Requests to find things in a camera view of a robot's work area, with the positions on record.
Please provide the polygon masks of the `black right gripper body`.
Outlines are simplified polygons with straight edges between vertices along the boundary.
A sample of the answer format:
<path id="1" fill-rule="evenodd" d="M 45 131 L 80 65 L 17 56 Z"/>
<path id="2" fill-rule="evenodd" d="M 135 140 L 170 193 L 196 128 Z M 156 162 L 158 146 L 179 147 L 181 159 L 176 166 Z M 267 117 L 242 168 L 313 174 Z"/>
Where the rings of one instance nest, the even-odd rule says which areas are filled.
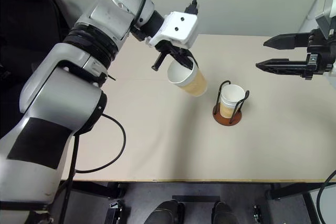
<path id="1" fill-rule="evenodd" d="M 311 80 L 315 74 L 335 77 L 335 31 L 324 37 L 320 29 L 313 29 L 308 37 L 307 65 L 304 78 Z"/>

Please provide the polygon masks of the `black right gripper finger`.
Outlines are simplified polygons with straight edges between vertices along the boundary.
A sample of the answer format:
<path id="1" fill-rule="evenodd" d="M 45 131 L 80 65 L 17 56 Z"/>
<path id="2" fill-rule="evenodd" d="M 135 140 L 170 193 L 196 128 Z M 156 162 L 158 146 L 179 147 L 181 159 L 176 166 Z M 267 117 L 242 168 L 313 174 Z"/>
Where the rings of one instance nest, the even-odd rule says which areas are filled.
<path id="1" fill-rule="evenodd" d="M 256 67 L 264 72 L 277 75 L 291 75 L 306 78 L 306 62 L 289 59 L 269 59 L 256 63 Z"/>
<path id="2" fill-rule="evenodd" d="M 271 37 L 263 43 L 263 46 L 277 50 L 290 50 L 307 47 L 310 33 L 280 34 Z"/>

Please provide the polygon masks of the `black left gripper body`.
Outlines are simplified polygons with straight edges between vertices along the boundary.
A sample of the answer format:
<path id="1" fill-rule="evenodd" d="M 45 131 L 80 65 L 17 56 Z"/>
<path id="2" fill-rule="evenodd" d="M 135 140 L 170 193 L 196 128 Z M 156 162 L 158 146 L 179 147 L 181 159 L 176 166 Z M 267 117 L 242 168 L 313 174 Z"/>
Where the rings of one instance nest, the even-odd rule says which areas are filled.
<path id="1" fill-rule="evenodd" d="M 190 56 L 189 50 L 174 46 L 170 41 L 167 40 L 161 40 L 154 47 L 161 55 L 170 54 L 172 56 Z"/>

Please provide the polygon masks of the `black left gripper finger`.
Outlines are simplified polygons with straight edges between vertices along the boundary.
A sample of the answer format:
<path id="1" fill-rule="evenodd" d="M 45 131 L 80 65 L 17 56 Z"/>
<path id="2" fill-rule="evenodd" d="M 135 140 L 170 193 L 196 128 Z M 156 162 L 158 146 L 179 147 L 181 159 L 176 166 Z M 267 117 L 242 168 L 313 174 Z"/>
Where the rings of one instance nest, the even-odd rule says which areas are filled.
<path id="1" fill-rule="evenodd" d="M 171 56 L 183 67 L 192 70 L 194 65 L 198 67 L 198 63 L 193 54 L 184 48 L 177 48 L 171 52 Z"/>
<path id="2" fill-rule="evenodd" d="M 151 67 L 154 71 L 158 71 L 159 70 L 159 68 L 160 68 L 162 62 L 164 61 L 166 55 L 167 55 L 166 52 L 160 52 L 160 54 L 157 57 L 155 63 Z"/>

